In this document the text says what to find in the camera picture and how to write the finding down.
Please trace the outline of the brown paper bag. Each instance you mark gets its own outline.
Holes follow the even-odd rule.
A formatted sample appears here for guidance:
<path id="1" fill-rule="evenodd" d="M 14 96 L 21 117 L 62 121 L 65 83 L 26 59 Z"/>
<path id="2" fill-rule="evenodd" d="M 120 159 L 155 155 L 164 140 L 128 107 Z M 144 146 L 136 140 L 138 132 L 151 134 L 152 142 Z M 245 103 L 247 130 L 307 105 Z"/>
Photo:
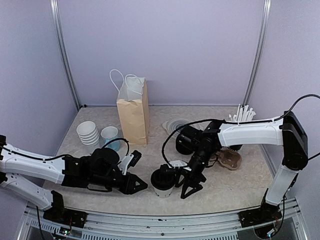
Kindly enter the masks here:
<path id="1" fill-rule="evenodd" d="M 120 75 L 116 107 L 123 137 L 131 145 L 148 144 L 150 126 L 147 79 L 135 74 Z"/>

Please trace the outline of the white paper coffee cup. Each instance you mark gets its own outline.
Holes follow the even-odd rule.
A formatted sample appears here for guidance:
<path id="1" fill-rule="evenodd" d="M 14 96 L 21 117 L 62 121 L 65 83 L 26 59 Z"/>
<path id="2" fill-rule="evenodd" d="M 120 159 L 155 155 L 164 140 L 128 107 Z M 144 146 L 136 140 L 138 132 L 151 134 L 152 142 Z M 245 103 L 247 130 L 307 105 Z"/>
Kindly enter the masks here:
<path id="1" fill-rule="evenodd" d="M 174 187 L 172 186 L 171 188 L 168 188 L 168 189 L 159 189 L 159 188 L 153 187 L 153 189 L 154 189 L 155 194 L 159 198 L 165 199 L 171 195 Z"/>

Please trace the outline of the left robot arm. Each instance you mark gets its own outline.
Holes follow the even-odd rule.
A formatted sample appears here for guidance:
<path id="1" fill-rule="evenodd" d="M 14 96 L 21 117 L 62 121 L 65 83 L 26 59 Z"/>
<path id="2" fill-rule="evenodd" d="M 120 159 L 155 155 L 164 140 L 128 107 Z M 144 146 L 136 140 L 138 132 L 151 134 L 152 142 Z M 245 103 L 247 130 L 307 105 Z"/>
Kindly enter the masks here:
<path id="1" fill-rule="evenodd" d="M 44 189 L 26 179 L 26 176 L 47 180 L 55 184 L 87 189 L 89 185 L 105 188 L 105 192 L 117 189 L 124 195 L 145 190 L 148 184 L 128 171 L 140 160 L 142 154 L 135 150 L 120 158 L 108 147 L 97 148 L 92 154 L 80 158 L 69 154 L 45 156 L 18 149 L 0 137 L 0 186 L 12 190 L 43 211 L 49 211 L 63 223 L 70 218 L 64 207 L 63 196 Z"/>

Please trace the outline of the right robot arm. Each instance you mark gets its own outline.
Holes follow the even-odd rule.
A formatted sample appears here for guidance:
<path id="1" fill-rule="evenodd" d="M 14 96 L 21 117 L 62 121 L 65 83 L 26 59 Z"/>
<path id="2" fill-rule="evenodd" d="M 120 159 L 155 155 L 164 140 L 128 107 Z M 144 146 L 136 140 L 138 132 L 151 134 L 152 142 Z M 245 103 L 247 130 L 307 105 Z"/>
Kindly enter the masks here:
<path id="1" fill-rule="evenodd" d="M 222 148 L 244 145 L 260 145 L 265 155 L 270 157 L 271 150 L 277 150 L 281 159 L 273 181 L 264 195 L 264 204 L 257 208 L 256 218 L 266 222 L 275 212 L 287 191 L 294 184 L 300 171 L 309 162 L 308 135 L 292 111 L 282 116 L 247 122 L 228 122 L 210 119 L 209 124 L 200 130 L 192 123 L 181 127 L 176 138 L 176 150 L 190 155 L 185 165 L 185 177 L 180 197 L 186 199 L 200 191 L 206 181 L 203 174 L 212 154 Z"/>

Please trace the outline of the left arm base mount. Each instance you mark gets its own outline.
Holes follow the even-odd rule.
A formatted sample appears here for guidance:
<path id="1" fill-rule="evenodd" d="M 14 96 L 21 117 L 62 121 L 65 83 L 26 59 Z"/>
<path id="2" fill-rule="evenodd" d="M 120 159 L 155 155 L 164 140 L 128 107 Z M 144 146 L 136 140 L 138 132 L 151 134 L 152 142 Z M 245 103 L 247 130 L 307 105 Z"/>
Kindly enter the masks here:
<path id="1" fill-rule="evenodd" d="M 55 190 L 52 190 L 51 194 L 51 207 L 43 212 L 43 218 L 55 223 L 83 229 L 88 214 L 84 211 L 66 208 L 63 196 Z"/>

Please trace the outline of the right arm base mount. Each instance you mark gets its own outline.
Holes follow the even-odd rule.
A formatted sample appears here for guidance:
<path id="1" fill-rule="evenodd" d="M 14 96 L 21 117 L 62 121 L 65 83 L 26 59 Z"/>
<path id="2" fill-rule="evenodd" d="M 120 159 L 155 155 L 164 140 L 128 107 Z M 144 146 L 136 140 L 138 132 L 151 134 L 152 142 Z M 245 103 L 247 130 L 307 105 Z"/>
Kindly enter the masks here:
<path id="1" fill-rule="evenodd" d="M 271 205 L 265 200 L 257 208 L 243 210 L 238 213 L 242 228 L 260 225 L 282 218 L 279 205 Z"/>

